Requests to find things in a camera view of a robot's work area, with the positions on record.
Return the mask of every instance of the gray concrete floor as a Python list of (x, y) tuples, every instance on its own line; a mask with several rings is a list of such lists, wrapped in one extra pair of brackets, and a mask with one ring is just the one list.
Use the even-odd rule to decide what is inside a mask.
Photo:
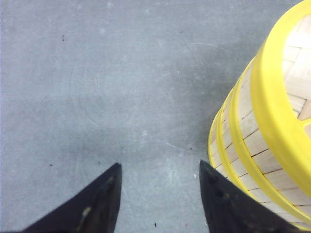
[(297, 2), (2, 0), (1, 230), (119, 162), (116, 233), (207, 232), (211, 121)]

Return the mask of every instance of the wicker basket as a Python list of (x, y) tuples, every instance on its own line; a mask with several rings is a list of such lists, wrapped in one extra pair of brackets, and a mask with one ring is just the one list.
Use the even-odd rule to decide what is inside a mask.
[(311, 0), (272, 28), (217, 113), (208, 154), (246, 194), (311, 229)]

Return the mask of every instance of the light wood strip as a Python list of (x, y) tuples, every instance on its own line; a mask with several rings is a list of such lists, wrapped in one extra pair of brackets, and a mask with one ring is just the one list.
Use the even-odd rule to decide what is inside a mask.
[(235, 148), (233, 146), (233, 144), (231, 144), (230, 146), (228, 146), (225, 151), (227, 152), (228, 155), (228, 159), (230, 162), (233, 162), (234, 160), (236, 160), (238, 158), (238, 154), (235, 151)]
[(291, 94), (288, 94), (288, 97), (290, 99), (293, 110), (300, 113), (303, 106), (305, 105), (306, 100)]
[(240, 129), (243, 138), (246, 138), (258, 130), (258, 125), (253, 111), (251, 111), (250, 114), (248, 114), (244, 119), (240, 120)]
[(213, 154), (213, 159), (214, 159), (214, 165), (215, 165), (215, 167), (218, 167), (220, 164), (222, 164), (222, 161), (221, 161), (221, 159), (220, 159), (220, 156), (219, 156), (218, 151), (216, 151), (216, 152)]
[(281, 190), (280, 193), (290, 200), (293, 205), (311, 205), (311, 199), (299, 188)]
[(267, 173), (264, 176), (277, 190), (297, 187), (294, 181), (287, 175), (287, 173), (283, 169)]
[(307, 33), (295, 33), (288, 36), (287, 46), (311, 49), (311, 35)]
[(258, 202), (273, 202), (260, 188), (249, 191)]
[(284, 65), (284, 63), (287, 63), (287, 61), (289, 61), (291, 63), (296, 61), (300, 50), (301, 50), (301, 48), (288, 46), (284, 50), (284, 53), (283, 53), (283, 60), (284, 60), (283, 65)]
[(305, 30), (305, 33), (311, 34), (311, 20), (309, 20), (309, 26), (308, 26), (307, 29)]
[(242, 176), (247, 173), (246, 168), (244, 167), (240, 159), (233, 161), (231, 165), (233, 166), (237, 176)]
[(258, 188), (258, 184), (253, 180), (253, 178), (248, 173), (240, 176), (240, 180), (245, 185), (247, 190)]
[(227, 129), (223, 135), (224, 147), (227, 148), (232, 143), (230, 129)]
[(228, 121), (228, 117), (229, 117), (229, 104), (228, 103), (230, 103), (230, 100), (231, 100), (231, 95), (228, 97), (228, 101), (227, 101), (225, 109), (223, 111), (223, 123), (225, 121)]
[(284, 81), (287, 80), (287, 77), (289, 75), (290, 70), (293, 68), (294, 62), (291, 61), (283, 61), (282, 63), (282, 69), (283, 69), (283, 76), (284, 76)]
[(277, 215), (279, 215), (280, 217), (282, 217), (283, 219), (285, 219), (288, 222), (303, 222), (302, 220), (294, 217), (293, 215), (291, 215), (289, 213), (277, 213)]
[(210, 130), (212, 132), (211, 137), (210, 137), (210, 142), (212, 143), (213, 141), (216, 140), (215, 126), (213, 128), (211, 128)]
[(245, 138), (244, 143), (251, 155), (258, 154), (268, 149), (268, 145), (264, 141), (260, 130), (255, 131), (252, 135)]
[(311, 205), (297, 205), (296, 207), (311, 216)]
[(214, 155), (217, 151), (217, 142), (216, 140), (214, 140), (211, 144), (210, 144), (210, 147), (212, 149), (212, 155)]
[(240, 88), (238, 98), (238, 118), (239, 121), (243, 119), (252, 110), (252, 100), (250, 94), (250, 74), (251, 69), (248, 69), (244, 75), (244, 86)]
[(311, 229), (311, 225), (307, 224), (307, 223), (304, 223), (304, 222), (292, 222), (294, 225), (298, 225), (298, 226), (301, 226), (301, 227), (304, 227), (304, 228), (309, 228)]
[(251, 72), (252, 72), (252, 68), (253, 68), (253, 64), (251, 64), (248, 68), (248, 70), (245, 72), (244, 74), (244, 78), (241, 81), (241, 85), (240, 85), (240, 89), (244, 88), (244, 85), (247, 84), (247, 82), (249, 82), (249, 78), (245, 78), (245, 77), (250, 77)]
[(224, 168), (223, 165), (218, 166), (218, 167), (216, 168), (216, 170), (217, 170), (220, 174), (222, 174), (224, 177), (226, 177), (226, 178), (228, 177), (228, 175), (227, 175), (227, 173), (226, 173), (225, 168)]
[(298, 118), (298, 116), (299, 116), (299, 112), (296, 112), (296, 111), (294, 111), (294, 114), (295, 114), (295, 116)]
[(274, 213), (286, 213), (285, 210), (283, 210), (281, 207), (279, 207), (274, 202), (264, 202), (262, 203), (262, 205)]
[(289, 94), (311, 100), (311, 50), (302, 49), (286, 78), (286, 90)]
[(299, 120), (305, 120), (311, 117), (311, 100), (307, 100), (299, 114)]
[(282, 168), (270, 150), (266, 150), (258, 155), (255, 155), (253, 160), (263, 174), (280, 170)]
[(307, 33), (311, 25), (311, 15), (303, 17), (293, 29), (293, 33)]
[(225, 133), (228, 129), (229, 129), (229, 119), (227, 118), (227, 119), (223, 122), (223, 133)]

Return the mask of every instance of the yellow plastic band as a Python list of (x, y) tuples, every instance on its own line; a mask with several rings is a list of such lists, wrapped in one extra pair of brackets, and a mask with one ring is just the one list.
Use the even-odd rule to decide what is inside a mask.
[(256, 121), (269, 149), (284, 171), (311, 197), (311, 139), (305, 131), (311, 119), (300, 121), (294, 115), (282, 72), (286, 38), (306, 15), (311, 15), (311, 0), (294, 6), (272, 28), (254, 62), (251, 99)]
[(252, 177), (252, 179), (258, 184), (259, 188), (277, 205), (286, 210), (291, 215), (296, 218), (311, 224), (311, 218), (305, 213), (301, 212), (297, 208), (295, 208), (287, 199), (285, 199), (264, 177), (261, 173), (254, 160), (252, 159), (245, 143), (243, 140), (243, 136), (240, 130), (240, 124), (238, 119), (238, 91), (241, 87), (241, 82), (244, 77), (245, 72), (249, 69), (253, 60), (248, 64), (245, 71), (239, 78), (236, 87), (234, 88), (230, 108), (229, 108), (229, 127), (232, 137), (232, 142), (234, 148), (241, 159), (241, 162), (245, 166), (248, 174)]
[(310, 232), (310, 228), (300, 226), (299, 224), (293, 223), (293, 222), (291, 222), (291, 224), (293, 224), (294, 226), (298, 227), (299, 229), (301, 229), (301, 230), (303, 230), (303, 231)]
[(225, 168), (225, 171), (227, 175), (229, 176), (229, 179), (244, 193), (251, 196), (251, 194), (248, 192), (246, 187), (243, 185), (243, 183), (238, 178), (237, 174), (235, 173), (234, 169), (232, 168), (232, 165), (230, 164), (230, 161), (228, 159), (227, 152), (225, 151), (224, 141), (223, 141), (223, 129), (222, 129), (222, 121), (223, 121), (223, 110), (226, 106), (226, 103), (228, 101), (228, 98), (232, 94), (232, 90), (230, 91), (229, 95), (227, 96), (227, 99), (224, 101), (217, 117), (217, 125), (216, 125), (216, 142), (217, 142), (217, 149), (220, 156), (220, 159), (222, 161), (222, 165)]
[(208, 135), (208, 141), (207, 141), (207, 154), (208, 154), (208, 160), (209, 160), (209, 163), (212, 165), (212, 167), (215, 167), (215, 163), (214, 163), (214, 158), (213, 158), (213, 155), (212, 155), (212, 146), (211, 146), (211, 138), (212, 138), (212, 133), (213, 131), (215, 130), (214, 126), (215, 126), (215, 121), (217, 119), (217, 115), (219, 114), (219, 111), (218, 113), (216, 114), (214, 120), (213, 120), (213, 123), (210, 127), (210, 130), (209, 130), (209, 135)]

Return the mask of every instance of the basket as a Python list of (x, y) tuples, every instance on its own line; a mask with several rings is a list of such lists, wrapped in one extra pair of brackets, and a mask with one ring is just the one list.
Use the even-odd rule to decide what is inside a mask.
[(243, 192), (311, 229), (311, 0), (279, 19), (230, 91), (208, 156)]

